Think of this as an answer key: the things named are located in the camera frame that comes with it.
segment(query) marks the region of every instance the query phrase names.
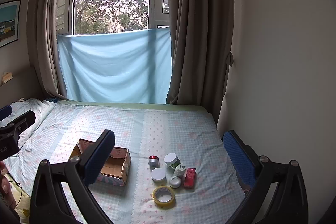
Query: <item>checkered bedding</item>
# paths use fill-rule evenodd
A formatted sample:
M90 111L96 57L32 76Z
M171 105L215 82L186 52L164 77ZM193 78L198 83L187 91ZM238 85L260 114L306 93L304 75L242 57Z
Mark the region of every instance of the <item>checkered bedding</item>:
M104 129L115 133L115 145L130 150L132 163L124 187L97 181L93 196L115 224L225 223L244 192L217 133L212 116L200 111L126 109L55 104L20 152L5 160L17 182L31 195L38 164L67 161L79 138L95 141ZM152 198L158 186L151 179L148 157L175 152L182 163L196 168L194 189L174 189L176 204L164 210ZM167 180L172 171L166 168ZM69 187L63 184L75 217L85 223Z

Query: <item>black cable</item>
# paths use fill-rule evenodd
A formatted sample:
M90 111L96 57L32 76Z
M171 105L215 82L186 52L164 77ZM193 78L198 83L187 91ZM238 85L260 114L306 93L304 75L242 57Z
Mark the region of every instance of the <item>black cable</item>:
M18 203L15 205L15 207L16 207L20 203L21 198L22 198L22 186L21 186L21 183L19 183L19 182L15 182L15 181L8 181L8 182L13 182L13 183L16 184L16 186L19 186L21 188L21 196L20 196L20 199L19 199Z

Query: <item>white wall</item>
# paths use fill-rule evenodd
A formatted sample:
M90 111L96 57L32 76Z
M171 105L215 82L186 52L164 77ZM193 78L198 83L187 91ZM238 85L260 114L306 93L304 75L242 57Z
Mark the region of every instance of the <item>white wall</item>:
M19 40L0 48L0 85L2 75L5 71L15 74L29 67L26 38L27 5L28 0L21 0L18 30Z
M236 0L232 53L229 127L298 160L316 223L336 195L336 0Z

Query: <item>picture frame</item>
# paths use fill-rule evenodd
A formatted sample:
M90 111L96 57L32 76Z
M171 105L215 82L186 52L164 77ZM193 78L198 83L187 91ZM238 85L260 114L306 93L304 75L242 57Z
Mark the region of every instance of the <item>picture frame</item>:
M19 39L18 23L21 0L0 4L0 48Z

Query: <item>blue gripper pad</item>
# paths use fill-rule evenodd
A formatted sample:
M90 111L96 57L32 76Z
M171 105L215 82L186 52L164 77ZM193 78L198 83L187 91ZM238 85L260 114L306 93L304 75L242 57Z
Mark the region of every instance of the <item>blue gripper pad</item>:
M11 106L5 106L0 109L0 121L2 121L4 118L7 118L9 115L12 114L12 107Z
M253 187L256 182L256 176L255 168L251 160L229 131L224 133L223 143L224 148L229 154L229 157L242 181Z
M82 155L84 160L84 184L86 186L94 183L109 157L116 138L111 130L104 130L98 140L90 145Z

